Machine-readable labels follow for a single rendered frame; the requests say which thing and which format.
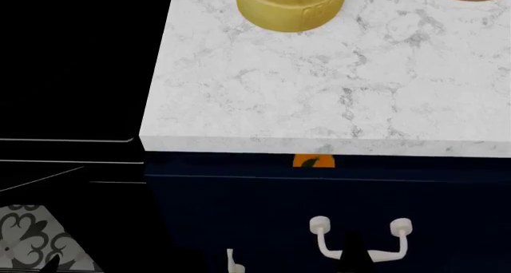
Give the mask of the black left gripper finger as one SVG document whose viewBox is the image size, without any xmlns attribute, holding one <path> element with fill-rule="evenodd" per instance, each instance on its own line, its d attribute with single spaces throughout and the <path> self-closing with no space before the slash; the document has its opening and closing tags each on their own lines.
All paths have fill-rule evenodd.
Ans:
<svg viewBox="0 0 511 273">
<path fill-rule="evenodd" d="M 42 267 L 38 273 L 57 273 L 60 263 L 60 256 L 54 255 L 53 258 Z"/>
</svg>

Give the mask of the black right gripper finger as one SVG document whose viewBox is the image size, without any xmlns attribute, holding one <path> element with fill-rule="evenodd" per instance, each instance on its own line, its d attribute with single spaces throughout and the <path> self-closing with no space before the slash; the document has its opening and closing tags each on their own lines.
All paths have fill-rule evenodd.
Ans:
<svg viewBox="0 0 511 273">
<path fill-rule="evenodd" d="M 342 251 L 335 264 L 335 273 L 376 273 L 374 262 L 358 231 L 346 231 Z"/>
</svg>

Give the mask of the navy blue drawer front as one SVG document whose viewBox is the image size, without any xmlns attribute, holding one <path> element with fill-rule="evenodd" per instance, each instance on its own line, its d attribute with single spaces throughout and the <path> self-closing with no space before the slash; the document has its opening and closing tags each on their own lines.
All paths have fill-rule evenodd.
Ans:
<svg viewBox="0 0 511 273">
<path fill-rule="evenodd" d="M 152 176 L 168 230 L 195 248 L 210 273 L 227 250 L 247 273 L 337 273 L 318 249 L 313 217 L 330 220 L 327 248 L 397 251 L 393 220 L 413 231 L 400 260 L 375 273 L 511 273 L 511 184 Z"/>
</svg>

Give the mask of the navy blue cabinet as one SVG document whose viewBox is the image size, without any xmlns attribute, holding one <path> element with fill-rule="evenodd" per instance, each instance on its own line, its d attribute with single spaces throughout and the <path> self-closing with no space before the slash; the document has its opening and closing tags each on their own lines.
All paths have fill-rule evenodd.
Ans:
<svg viewBox="0 0 511 273">
<path fill-rule="evenodd" d="M 291 154 L 147 152 L 147 176 L 409 181 L 511 185 L 511 157 L 336 155 L 333 168 L 294 167 Z"/>
</svg>

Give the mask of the orange item with green leaf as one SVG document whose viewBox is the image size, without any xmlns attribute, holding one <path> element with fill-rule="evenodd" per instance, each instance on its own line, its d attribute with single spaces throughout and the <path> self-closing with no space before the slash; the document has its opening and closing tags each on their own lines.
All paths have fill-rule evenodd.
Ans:
<svg viewBox="0 0 511 273">
<path fill-rule="evenodd" d="M 334 168 L 335 158 L 323 154 L 296 154 L 293 158 L 293 167 L 308 168 Z"/>
</svg>

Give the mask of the black kitchen appliance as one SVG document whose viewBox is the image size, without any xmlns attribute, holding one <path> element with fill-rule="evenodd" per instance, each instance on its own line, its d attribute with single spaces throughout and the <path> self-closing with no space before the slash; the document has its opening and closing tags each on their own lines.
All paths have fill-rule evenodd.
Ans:
<svg viewBox="0 0 511 273">
<path fill-rule="evenodd" d="M 139 137 L 171 0 L 0 0 L 0 205 L 44 205 L 104 273 L 171 249 Z"/>
</svg>

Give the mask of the yellow round bowl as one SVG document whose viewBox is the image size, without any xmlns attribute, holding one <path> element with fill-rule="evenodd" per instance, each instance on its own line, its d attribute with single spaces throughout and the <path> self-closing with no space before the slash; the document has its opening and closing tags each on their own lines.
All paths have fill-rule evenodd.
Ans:
<svg viewBox="0 0 511 273">
<path fill-rule="evenodd" d="M 323 26 L 340 11 L 345 0 L 236 0 L 250 23 L 266 30 L 298 33 Z"/>
</svg>

